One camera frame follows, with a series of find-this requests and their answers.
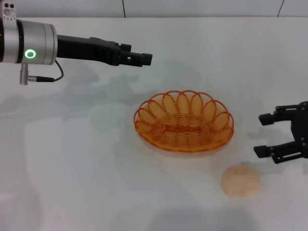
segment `table surface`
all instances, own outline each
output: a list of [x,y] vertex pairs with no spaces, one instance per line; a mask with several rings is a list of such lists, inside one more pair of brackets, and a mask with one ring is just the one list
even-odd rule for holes
[[[151,66],[59,59],[63,80],[19,85],[1,64],[1,231],[305,231],[308,162],[274,164],[254,146],[292,141],[290,123],[258,116],[307,100],[308,18],[27,19],[58,34],[152,53]],[[31,65],[39,76],[53,66]],[[210,93],[234,116],[230,144],[178,158],[139,139],[133,114],[168,90]],[[257,169],[263,190],[233,199],[227,167]]]

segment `wall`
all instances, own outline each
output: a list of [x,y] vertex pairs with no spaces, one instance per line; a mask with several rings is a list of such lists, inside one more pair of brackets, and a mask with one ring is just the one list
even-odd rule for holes
[[19,17],[308,16],[308,0],[15,0],[15,3]]
[[18,17],[124,17],[122,0],[13,0]]

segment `cable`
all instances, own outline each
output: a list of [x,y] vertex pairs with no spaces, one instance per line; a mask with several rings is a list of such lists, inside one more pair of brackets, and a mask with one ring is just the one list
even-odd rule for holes
[[64,76],[63,69],[62,69],[62,67],[60,66],[60,64],[58,63],[57,60],[56,60],[56,64],[58,65],[58,67],[59,67],[59,69],[60,69],[60,71],[61,71],[61,76],[60,76],[59,78],[56,78],[56,79],[54,80],[54,82],[55,82],[55,81],[58,81],[58,80],[60,80],[60,79],[62,79],[63,76]]
[[63,76],[64,76],[63,69],[62,69],[62,67],[60,66],[60,64],[58,63],[57,60],[56,60],[56,64],[57,64],[57,66],[59,67],[59,69],[61,71],[61,76],[60,77],[54,79],[54,78],[50,78],[50,77],[36,76],[35,81],[36,82],[55,82],[55,81],[58,81],[58,80],[62,79]]

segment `metal cylinder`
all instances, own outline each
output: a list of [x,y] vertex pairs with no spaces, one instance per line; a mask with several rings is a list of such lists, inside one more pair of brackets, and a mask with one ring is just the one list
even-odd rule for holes
[[21,64],[19,83],[21,85],[28,85],[28,76],[28,64]]
[[23,64],[53,64],[58,38],[53,25],[21,21],[24,32]]

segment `black robotic gripper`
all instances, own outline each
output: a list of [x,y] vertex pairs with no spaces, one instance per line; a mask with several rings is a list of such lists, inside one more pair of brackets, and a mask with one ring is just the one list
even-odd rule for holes
[[279,121],[291,121],[293,142],[277,146],[254,147],[259,158],[271,157],[276,164],[298,158],[308,158],[308,102],[298,105],[277,106],[274,114],[259,116],[263,126]]

